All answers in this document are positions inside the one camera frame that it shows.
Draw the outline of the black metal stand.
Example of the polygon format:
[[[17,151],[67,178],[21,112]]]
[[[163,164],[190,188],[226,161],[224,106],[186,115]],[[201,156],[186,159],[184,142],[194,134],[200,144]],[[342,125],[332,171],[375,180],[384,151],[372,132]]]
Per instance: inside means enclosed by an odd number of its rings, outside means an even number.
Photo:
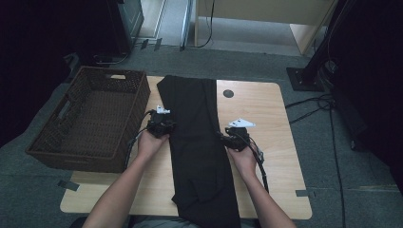
[[[337,28],[340,16],[343,14],[344,8],[348,0],[334,0],[332,6],[328,10],[322,22],[313,28],[318,33],[324,26],[326,31],[324,37],[313,57],[305,68],[287,67],[287,74],[290,83],[295,91],[323,91],[323,83],[320,81],[318,71],[326,62],[330,62],[330,43]]]

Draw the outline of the person's grey trousers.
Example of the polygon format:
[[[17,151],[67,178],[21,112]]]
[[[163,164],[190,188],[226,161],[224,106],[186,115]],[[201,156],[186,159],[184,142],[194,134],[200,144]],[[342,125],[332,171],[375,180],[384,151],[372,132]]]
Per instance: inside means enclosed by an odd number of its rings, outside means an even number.
[[[193,228],[193,224],[177,217],[134,216],[128,228]]]

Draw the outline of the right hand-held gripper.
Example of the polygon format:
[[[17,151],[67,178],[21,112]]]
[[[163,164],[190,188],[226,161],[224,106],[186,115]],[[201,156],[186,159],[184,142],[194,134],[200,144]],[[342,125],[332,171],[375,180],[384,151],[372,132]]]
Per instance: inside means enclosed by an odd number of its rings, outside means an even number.
[[[254,123],[239,118],[228,124],[225,128],[225,134],[219,132],[218,136],[226,147],[241,151],[250,145],[250,136],[247,128],[254,126]]]

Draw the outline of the light wooden desk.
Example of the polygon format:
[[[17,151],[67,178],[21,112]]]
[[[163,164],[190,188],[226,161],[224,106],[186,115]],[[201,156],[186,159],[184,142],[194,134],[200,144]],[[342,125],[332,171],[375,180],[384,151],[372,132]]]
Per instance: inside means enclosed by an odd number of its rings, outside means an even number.
[[[308,53],[338,0],[193,0],[196,17],[289,24],[299,52]]]

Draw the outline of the person's right hand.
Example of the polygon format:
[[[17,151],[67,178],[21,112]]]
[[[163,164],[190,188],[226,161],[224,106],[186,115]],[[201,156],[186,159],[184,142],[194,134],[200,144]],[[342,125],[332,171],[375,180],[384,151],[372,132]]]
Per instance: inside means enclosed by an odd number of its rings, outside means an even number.
[[[256,176],[256,159],[250,148],[244,148],[242,151],[228,148],[227,152],[232,157],[241,177],[246,180]]]

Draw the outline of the black pants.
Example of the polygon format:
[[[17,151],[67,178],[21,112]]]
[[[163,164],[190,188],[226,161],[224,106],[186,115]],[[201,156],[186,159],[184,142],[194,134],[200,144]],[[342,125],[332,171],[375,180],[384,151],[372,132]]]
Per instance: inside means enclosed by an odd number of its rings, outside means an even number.
[[[217,82],[167,75],[158,90],[176,123],[169,143],[179,216],[201,228],[240,228],[231,165],[218,136]]]

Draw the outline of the black cabinet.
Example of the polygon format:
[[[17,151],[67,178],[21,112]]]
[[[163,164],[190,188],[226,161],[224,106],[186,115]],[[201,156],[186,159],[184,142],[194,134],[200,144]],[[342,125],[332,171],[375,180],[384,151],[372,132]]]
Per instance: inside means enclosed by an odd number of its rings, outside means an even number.
[[[130,53],[144,22],[141,0],[107,0],[119,54]]]

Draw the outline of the person's left hand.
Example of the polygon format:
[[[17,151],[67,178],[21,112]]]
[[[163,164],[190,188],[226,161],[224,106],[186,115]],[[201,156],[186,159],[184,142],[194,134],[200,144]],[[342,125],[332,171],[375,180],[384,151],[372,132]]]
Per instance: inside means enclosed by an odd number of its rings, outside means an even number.
[[[155,138],[148,131],[144,131],[138,141],[138,157],[149,161],[168,139],[168,134]]]

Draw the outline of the leaning metal panel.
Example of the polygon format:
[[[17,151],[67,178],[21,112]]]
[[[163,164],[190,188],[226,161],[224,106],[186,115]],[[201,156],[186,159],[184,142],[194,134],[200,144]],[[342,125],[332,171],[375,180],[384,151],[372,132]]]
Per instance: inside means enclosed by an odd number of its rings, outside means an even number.
[[[180,41],[180,51],[184,51],[187,44],[187,37],[190,28],[190,21],[192,16],[194,0],[187,0],[185,13],[182,21],[182,32]]]

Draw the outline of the brown woven basket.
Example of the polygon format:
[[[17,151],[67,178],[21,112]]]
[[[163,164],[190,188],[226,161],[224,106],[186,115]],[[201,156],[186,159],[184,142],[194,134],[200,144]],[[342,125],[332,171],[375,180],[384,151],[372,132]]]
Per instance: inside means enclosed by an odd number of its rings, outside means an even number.
[[[143,71],[83,66],[27,153],[51,168],[121,173],[149,96]]]

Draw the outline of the black chair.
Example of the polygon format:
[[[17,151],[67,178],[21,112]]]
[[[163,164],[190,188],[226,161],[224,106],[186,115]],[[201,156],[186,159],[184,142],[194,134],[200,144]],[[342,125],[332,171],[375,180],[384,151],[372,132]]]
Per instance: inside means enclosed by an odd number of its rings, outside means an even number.
[[[75,219],[69,228],[90,228],[88,217],[80,217]]]

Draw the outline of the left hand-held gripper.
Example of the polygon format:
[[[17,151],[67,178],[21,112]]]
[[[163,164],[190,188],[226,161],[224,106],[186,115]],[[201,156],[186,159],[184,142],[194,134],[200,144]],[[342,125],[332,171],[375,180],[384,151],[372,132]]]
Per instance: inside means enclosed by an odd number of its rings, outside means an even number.
[[[150,114],[150,119],[147,122],[146,129],[155,138],[160,138],[173,132],[176,123],[168,109],[157,105],[155,109],[149,110],[148,113]]]

